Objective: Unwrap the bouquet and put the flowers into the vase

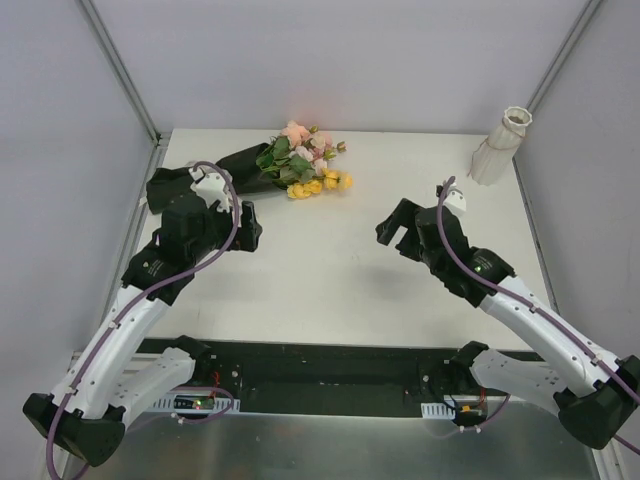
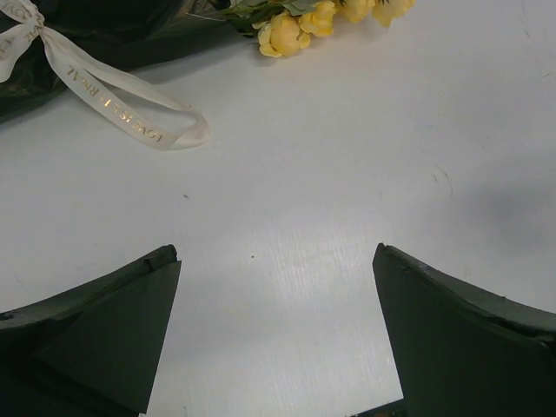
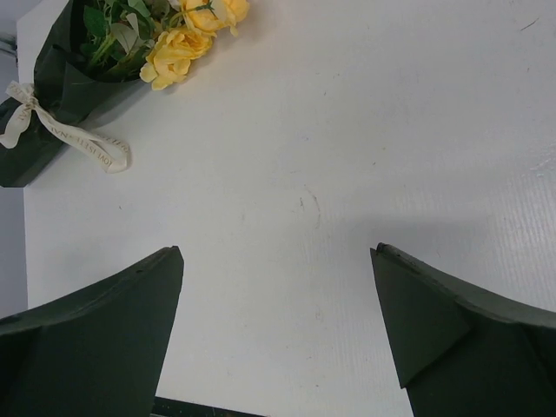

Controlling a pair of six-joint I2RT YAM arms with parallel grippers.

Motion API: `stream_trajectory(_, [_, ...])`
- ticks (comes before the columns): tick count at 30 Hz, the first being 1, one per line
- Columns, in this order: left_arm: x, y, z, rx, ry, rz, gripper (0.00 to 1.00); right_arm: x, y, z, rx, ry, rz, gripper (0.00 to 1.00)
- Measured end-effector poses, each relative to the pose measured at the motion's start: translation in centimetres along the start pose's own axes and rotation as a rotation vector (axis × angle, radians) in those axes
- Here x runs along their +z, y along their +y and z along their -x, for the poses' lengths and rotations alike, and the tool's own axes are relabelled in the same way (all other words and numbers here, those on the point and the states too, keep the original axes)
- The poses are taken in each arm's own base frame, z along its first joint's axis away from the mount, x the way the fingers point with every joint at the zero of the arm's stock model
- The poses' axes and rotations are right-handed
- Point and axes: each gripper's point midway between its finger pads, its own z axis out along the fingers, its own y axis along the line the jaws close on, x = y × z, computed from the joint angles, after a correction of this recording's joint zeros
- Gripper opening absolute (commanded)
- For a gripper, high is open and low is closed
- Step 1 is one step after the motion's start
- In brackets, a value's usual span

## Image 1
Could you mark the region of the black wrapping paper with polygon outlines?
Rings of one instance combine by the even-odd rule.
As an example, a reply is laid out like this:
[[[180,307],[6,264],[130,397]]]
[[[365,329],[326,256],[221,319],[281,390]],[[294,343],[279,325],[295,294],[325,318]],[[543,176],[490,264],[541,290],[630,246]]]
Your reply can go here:
[[[258,166],[258,157],[267,151],[269,144],[260,143],[221,158],[216,164],[232,177],[238,195],[252,194],[271,188],[284,189],[277,176],[264,173]],[[152,214],[161,213],[180,194],[190,189],[193,179],[191,167],[176,169],[158,168],[146,183],[146,200]]]

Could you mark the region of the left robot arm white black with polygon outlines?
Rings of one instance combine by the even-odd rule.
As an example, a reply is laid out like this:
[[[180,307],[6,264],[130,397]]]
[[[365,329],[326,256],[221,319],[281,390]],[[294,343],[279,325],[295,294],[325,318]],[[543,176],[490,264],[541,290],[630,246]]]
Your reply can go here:
[[[207,205],[195,194],[171,200],[150,241],[122,277],[114,304],[85,351],[48,394],[33,393],[23,412],[46,440],[46,459],[59,447],[97,467],[109,459],[134,420],[173,388],[199,389],[210,380],[213,353],[182,335],[132,378],[121,375],[151,327],[205,265],[228,250],[253,252],[262,228],[254,205]]]

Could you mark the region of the artificial flower bunch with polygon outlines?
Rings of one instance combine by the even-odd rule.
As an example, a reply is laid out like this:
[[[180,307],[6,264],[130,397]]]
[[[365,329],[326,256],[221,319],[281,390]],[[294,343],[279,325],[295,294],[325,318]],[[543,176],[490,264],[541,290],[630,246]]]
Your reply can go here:
[[[259,179],[286,191],[291,200],[304,200],[323,192],[343,192],[353,186],[351,174],[331,167],[347,151],[345,141],[334,142],[317,125],[310,128],[290,120],[257,155]]]

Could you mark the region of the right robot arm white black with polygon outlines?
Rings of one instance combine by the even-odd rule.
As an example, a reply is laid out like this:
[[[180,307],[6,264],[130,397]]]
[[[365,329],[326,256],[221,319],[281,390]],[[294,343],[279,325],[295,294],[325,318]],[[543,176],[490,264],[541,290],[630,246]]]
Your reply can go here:
[[[621,358],[548,311],[495,252],[469,244],[458,217],[447,207],[424,208],[408,199],[376,227],[387,245],[406,230],[399,253],[425,264],[453,295],[495,318],[542,363],[510,360],[471,342],[450,369],[452,387],[473,394],[484,387],[516,396],[554,415],[583,445],[604,449],[639,406],[639,359]]]

